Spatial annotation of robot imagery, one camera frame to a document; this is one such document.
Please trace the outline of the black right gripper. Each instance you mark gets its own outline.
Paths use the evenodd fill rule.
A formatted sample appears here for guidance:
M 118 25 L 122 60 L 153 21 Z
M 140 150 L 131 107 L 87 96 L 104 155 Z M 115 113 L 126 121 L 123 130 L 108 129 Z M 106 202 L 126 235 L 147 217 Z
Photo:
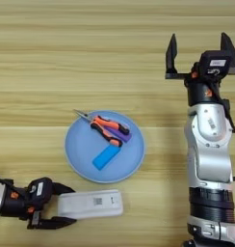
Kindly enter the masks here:
M 179 79 L 184 81 L 184 86 L 188 91 L 188 104 L 194 106 L 200 103 L 217 103 L 220 96 L 220 85 L 222 80 L 228 75 L 235 75 L 235 47 L 231 38 L 222 32 L 221 50 L 226 50 L 231 54 L 230 67 L 204 69 L 200 62 L 195 62 L 188 73 L 179 73 L 174 65 L 177 55 L 177 43 L 175 35 L 170 38 L 170 43 L 166 52 L 166 78 Z

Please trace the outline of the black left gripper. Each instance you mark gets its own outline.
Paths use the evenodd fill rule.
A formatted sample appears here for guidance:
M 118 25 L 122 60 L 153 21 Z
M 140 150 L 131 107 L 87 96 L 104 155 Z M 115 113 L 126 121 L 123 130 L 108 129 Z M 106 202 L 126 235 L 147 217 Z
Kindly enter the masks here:
M 58 182 L 53 183 L 53 194 L 74 193 L 74 190 Z M 40 202 L 36 192 L 27 188 L 5 188 L 5 195 L 0 206 L 0 216 L 18 218 L 28 221 L 28 229 L 38 227 L 41 230 L 57 230 L 76 223 L 75 219 L 54 216 L 51 219 L 40 219 Z

